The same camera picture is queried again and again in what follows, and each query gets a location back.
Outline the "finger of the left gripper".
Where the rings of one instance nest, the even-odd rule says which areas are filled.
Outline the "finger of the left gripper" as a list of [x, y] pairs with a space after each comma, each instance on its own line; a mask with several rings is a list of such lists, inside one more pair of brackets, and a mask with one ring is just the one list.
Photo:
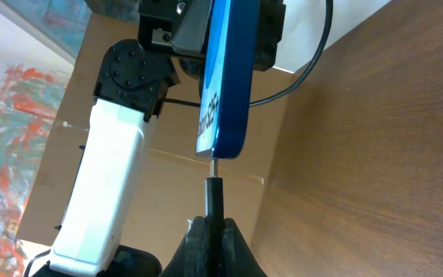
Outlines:
[[258, 32], [254, 70], [267, 71], [276, 60], [281, 41], [286, 5], [283, 0], [261, 0], [258, 14]]
[[212, 0], [180, 0], [176, 5], [172, 48], [175, 53], [204, 58], [208, 42]]

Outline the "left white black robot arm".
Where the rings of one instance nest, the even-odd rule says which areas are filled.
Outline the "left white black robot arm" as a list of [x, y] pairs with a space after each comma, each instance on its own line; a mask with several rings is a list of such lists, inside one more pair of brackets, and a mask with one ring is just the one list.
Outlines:
[[[238, 226], [224, 216], [218, 161], [245, 143], [251, 80], [270, 69], [285, 4], [263, 0], [142, 1], [138, 35], [112, 45], [93, 91], [87, 142], [62, 223], [40, 276], [261, 276]], [[125, 214], [156, 119], [179, 83], [198, 80], [195, 151], [210, 158], [205, 214], [194, 218], [172, 260], [121, 245]]]

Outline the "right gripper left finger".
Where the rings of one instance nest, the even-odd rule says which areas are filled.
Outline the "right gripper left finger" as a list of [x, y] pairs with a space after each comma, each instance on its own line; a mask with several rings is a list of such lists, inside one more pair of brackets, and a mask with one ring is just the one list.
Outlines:
[[197, 216], [189, 222], [172, 260], [160, 277], [208, 276], [208, 224]]

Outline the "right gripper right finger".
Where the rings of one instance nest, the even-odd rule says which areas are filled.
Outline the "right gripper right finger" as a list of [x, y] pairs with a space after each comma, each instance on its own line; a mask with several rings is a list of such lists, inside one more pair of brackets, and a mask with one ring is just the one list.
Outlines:
[[233, 219], [224, 220], [221, 245], [225, 277], [267, 277]]

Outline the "blue Galaxy smartphone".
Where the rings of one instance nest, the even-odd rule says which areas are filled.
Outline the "blue Galaxy smartphone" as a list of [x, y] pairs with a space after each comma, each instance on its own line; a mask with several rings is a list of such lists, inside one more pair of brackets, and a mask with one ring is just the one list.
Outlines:
[[244, 145], [259, 0], [216, 0], [208, 36], [195, 152], [234, 159]]

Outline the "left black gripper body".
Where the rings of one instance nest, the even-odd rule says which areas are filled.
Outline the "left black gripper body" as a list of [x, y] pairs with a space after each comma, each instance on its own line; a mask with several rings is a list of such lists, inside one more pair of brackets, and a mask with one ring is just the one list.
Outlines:
[[[185, 72], [200, 72], [205, 65], [212, 0], [141, 0], [138, 4], [138, 43], [147, 51], [179, 59]], [[253, 69], [264, 72], [276, 60], [286, 5], [282, 0], [259, 2]]]

